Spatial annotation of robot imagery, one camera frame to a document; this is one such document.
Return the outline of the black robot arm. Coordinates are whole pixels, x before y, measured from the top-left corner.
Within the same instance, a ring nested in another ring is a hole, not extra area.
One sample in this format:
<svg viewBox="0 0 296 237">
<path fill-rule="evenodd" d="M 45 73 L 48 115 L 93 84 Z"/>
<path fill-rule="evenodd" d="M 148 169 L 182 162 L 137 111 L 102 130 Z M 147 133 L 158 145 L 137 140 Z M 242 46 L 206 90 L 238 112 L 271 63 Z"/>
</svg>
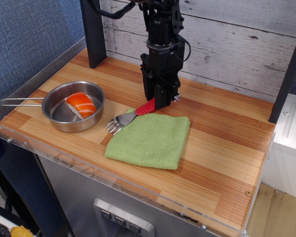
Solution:
<svg viewBox="0 0 296 237">
<path fill-rule="evenodd" d="M 185 44 L 179 32 L 184 18 L 177 0 L 137 0 L 148 32 L 148 53 L 141 55 L 144 91 L 157 110 L 178 101 Z"/>
</svg>

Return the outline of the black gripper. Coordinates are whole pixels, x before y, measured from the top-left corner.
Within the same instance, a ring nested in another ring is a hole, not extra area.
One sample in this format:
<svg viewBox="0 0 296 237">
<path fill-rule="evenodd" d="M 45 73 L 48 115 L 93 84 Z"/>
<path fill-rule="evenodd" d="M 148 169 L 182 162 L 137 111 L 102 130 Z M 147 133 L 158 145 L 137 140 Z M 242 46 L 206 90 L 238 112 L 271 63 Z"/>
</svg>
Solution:
<svg viewBox="0 0 296 237">
<path fill-rule="evenodd" d="M 145 97 L 148 101 L 154 97 L 155 109 L 159 110 L 180 100 L 178 72 L 185 61 L 185 41 L 160 45 L 148 40 L 147 47 L 149 54 L 141 55 Z"/>
</svg>

